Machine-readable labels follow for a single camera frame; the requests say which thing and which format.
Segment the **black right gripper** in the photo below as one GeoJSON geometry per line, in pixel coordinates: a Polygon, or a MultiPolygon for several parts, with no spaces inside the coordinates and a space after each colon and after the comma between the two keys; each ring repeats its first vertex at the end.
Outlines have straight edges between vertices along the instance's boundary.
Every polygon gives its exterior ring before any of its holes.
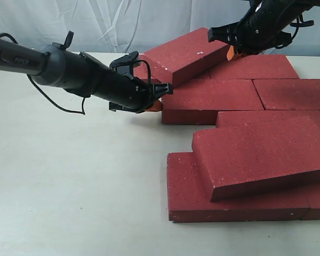
{"type": "Polygon", "coordinates": [[[280,11],[248,13],[239,22],[210,28],[207,40],[221,41],[230,45],[227,60],[231,61],[291,44],[292,34],[283,31],[289,22],[283,18],[280,11]]]}

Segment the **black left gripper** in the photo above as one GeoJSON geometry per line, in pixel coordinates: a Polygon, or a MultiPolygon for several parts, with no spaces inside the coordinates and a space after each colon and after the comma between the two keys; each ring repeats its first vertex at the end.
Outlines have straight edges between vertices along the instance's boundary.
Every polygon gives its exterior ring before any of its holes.
{"type": "Polygon", "coordinates": [[[109,110],[135,114],[161,111],[160,98],[167,94],[173,94],[170,83],[147,84],[136,77],[126,78],[109,92],[109,110]]]}

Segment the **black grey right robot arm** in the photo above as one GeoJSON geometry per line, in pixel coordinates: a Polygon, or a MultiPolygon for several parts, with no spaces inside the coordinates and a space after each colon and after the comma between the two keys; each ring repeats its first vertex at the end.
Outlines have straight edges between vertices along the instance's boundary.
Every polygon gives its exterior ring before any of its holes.
{"type": "Polygon", "coordinates": [[[257,55],[267,49],[289,46],[300,28],[311,27],[313,20],[304,21],[303,13],[320,1],[249,1],[250,8],[238,22],[212,27],[207,32],[209,42],[230,45],[227,59],[257,55]]]}

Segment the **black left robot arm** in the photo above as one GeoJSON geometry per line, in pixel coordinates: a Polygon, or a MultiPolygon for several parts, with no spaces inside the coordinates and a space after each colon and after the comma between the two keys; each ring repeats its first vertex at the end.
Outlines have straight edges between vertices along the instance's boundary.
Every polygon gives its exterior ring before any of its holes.
{"type": "Polygon", "coordinates": [[[170,83],[154,84],[151,71],[147,81],[134,75],[135,66],[143,62],[134,51],[106,66],[85,52],[74,54],[70,47],[74,33],[65,42],[52,43],[38,51],[18,44],[8,33],[0,33],[0,70],[26,74],[32,85],[47,99],[40,86],[58,87],[83,99],[95,96],[109,102],[111,111],[140,114],[162,110],[160,98],[173,94],[170,83]]]}

